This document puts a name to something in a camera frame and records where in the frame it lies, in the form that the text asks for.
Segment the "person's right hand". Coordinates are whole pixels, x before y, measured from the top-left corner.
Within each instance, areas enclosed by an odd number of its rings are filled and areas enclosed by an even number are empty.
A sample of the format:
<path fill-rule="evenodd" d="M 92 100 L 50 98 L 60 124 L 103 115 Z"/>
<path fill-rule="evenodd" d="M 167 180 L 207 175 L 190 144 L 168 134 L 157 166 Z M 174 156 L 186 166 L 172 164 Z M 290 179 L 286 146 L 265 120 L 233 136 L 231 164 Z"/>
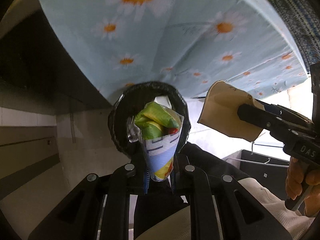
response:
<path fill-rule="evenodd" d="M 302 193 L 302 182 L 305 177 L 301 163 L 298 159 L 291 157 L 287 169 L 285 190 L 289 198 L 295 200 Z M 307 184 L 313 186 L 309 195 L 305 198 L 305 215 L 312 217 L 319 212 L 319 170 L 310 171 L 305 178 Z"/>

